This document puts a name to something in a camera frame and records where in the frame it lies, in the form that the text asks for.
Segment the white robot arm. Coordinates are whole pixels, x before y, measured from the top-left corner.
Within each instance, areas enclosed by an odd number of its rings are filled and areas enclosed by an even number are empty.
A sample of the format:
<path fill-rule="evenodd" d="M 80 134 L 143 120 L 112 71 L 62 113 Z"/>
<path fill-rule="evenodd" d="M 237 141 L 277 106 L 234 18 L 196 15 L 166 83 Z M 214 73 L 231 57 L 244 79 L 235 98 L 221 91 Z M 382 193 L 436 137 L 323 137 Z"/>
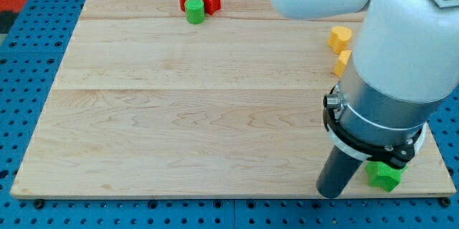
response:
<path fill-rule="evenodd" d="M 316 187 L 338 197 L 362 162 L 403 169 L 458 86 L 458 0 L 270 0 L 290 19 L 364 11 L 342 78 L 323 99 L 333 149 Z"/>

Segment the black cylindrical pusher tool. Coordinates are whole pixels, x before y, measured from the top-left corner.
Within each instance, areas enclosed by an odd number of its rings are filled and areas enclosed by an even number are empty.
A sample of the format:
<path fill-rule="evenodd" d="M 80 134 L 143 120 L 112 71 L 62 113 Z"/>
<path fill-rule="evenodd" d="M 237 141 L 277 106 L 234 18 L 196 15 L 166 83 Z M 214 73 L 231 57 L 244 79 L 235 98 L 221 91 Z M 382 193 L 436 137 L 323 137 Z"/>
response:
<path fill-rule="evenodd" d="M 361 164 L 362 161 L 334 146 L 318 176 L 316 189 L 323 197 L 338 197 Z"/>

